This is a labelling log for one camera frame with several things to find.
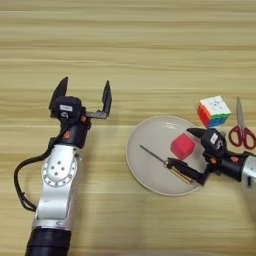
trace red cube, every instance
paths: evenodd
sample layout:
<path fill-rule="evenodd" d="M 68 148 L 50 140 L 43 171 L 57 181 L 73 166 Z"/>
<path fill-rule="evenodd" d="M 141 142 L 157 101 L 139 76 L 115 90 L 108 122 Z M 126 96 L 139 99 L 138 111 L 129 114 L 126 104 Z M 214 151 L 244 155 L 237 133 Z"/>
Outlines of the red cube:
<path fill-rule="evenodd" d="M 193 152 L 195 145 L 195 142 L 190 137 L 182 133 L 172 142 L 171 151 L 180 160 L 184 160 Z"/>

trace white plate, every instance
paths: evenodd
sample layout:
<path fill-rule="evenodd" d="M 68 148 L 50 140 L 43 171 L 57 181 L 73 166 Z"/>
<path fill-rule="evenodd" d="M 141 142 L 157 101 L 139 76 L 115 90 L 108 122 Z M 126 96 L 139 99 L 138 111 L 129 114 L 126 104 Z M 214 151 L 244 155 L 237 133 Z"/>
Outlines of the white plate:
<path fill-rule="evenodd" d="M 204 172 L 206 162 L 202 156 L 200 141 L 187 128 L 194 127 L 190 122 L 174 117 L 153 117 L 141 122 L 132 132 L 126 150 L 126 160 L 134 177 L 146 188 L 162 195 L 186 195 L 197 190 L 200 185 L 195 181 L 186 184 L 171 173 L 163 164 L 148 154 L 140 145 L 145 146 L 163 159 L 177 158 L 170 150 L 172 141 L 180 134 L 186 133 L 195 142 L 193 153 L 184 161 L 199 172 Z"/>

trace scissors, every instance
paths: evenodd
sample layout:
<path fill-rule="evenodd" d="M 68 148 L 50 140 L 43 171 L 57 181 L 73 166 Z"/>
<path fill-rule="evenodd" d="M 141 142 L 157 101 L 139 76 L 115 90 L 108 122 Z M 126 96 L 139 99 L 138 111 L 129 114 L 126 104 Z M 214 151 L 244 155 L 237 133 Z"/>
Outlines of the scissors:
<path fill-rule="evenodd" d="M 242 104 L 239 97 L 237 98 L 237 103 L 236 103 L 236 115 L 237 115 L 237 126 L 235 126 L 230 130 L 229 141 L 235 147 L 241 147 L 242 145 L 244 145 L 246 149 L 252 150 L 256 147 L 256 137 L 250 129 L 245 127 L 244 114 L 243 114 Z M 253 142 L 252 146 L 248 144 L 248 137 L 251 137 L 252 139 L 252 142 Z"/>

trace scissor blade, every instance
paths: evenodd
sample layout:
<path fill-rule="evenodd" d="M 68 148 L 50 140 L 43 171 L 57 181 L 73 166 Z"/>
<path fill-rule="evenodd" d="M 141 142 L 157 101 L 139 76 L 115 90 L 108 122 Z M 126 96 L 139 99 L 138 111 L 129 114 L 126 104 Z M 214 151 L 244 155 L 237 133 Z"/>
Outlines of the scissor blade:
<path fill-rule="evenodd" d="M 242 104 L 240 101 L 240 98 L 237 98 L 237 103 L 236 103 L 236 114 L 237 114 L 237 122 L 238 125 L 240 126 L 240 128 L 242 129 L 242 131 L 245 128 L 245 123 L 244 123 L 244 113 L 243 113 L 243 108 L 242 108 Z"/>
<path fill-rule="evenodd" d="M 146 152 L 148 152 L 151 156 L 155 157 L 157 160 L 159 160 L 160 162 L 162 162 L 163 164 L 166 162 L 165 160 L 163 160 L 161 157 L 157 156 L 156 154 L 154 154 L 153 152 L 151 152 L 150 150 L 148 150 L 147 148 L 145 148 L 144 146 L 140 145 L 140 147 L 142 149 L 144 149 Z"/>

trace wood grain surface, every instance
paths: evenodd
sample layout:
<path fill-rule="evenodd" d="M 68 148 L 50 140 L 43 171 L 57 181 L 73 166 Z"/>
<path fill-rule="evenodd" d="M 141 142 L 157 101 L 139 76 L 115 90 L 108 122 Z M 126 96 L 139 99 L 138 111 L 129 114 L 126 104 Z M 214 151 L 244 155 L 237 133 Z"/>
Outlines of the wood grain surface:
<path fill-rule="evenodd" d="M 201 126 L 195 106 L 210 96 L 222 95 L 233 112 L 220 129 L 236 124 L 240 96 L 256 132 L 255 0 L 1 0 L 0 255 L 24 255 L 33 213 L 19 204 L 13 171 L 58 132 L 48 104 L 65 76 L 88 109 L 101 106 L 107 79 L 113 93 L 111 117 L 93 121 L 83 151 L 69 255 L 256 255 L 255 195 L 212 176 L 191 195 L 159 196 L 125 159 L 140 121 L 174 115 Z M 35 202 L 40 168 L 21 178 Z"/>

